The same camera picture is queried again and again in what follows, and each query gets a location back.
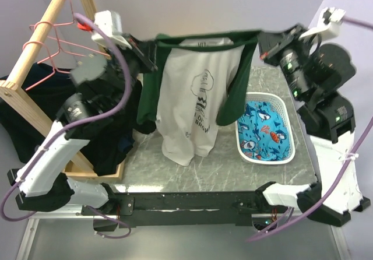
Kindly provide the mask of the green and white t shirt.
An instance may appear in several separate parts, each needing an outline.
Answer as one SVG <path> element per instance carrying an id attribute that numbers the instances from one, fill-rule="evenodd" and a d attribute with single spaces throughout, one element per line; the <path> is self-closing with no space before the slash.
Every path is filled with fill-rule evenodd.
<path id="1" fill-rule="evenodd" d="M 143 76 L 137 121 L 153 121 L 161 151 L 187 166 L 213 149 L 219 127 L 245 110 L 258 30 L 154 39 L 157 70 Z"/>

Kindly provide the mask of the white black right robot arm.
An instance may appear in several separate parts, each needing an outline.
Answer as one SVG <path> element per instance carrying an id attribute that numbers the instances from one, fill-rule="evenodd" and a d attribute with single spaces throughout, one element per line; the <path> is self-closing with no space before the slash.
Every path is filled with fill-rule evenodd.
<path id="1" fill-rule="evenodd" d="M 280 33 L 260 32 L 258 45 L 261 60 L 281 69 L 292 96 L 302 102 L 298 114 L 316 151 L 320 177 L 313 184 L 266 184 L 255 206 L 263 213 L 278 205 L 297 208 L 302 217 L 340 227 L 352 212 L 371 204 L 356 174 L 362 140 L 354 137 L 354 108 L 339 93 L 356 74 L 350 54 L 299 24 Z"/>

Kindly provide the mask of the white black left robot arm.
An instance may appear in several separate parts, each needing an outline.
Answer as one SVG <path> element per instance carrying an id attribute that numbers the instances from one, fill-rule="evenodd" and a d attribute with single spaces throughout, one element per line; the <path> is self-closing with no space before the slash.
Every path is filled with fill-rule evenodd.
<path id="1" fill-rule="evenodd" d="M 20 210 L 52 212 L 67 204 L 88 205 L 107 215 L 118 201 L 106 183 L 77 181 L 63 173 L 73 156 L 88 149 L 94 169 L 106 175 L 132 149 L 133 131 L 149 134 L 151 120 L 137 120 L 142 84 L 138 74 L 156 70 L 155 46 L 130 34 L 117 44 L 110 59 L 94 55 L 70 71 L 74 94 L 60 106 L 51 130 L 29 162 L 9 172 L 19 188 Z"/>

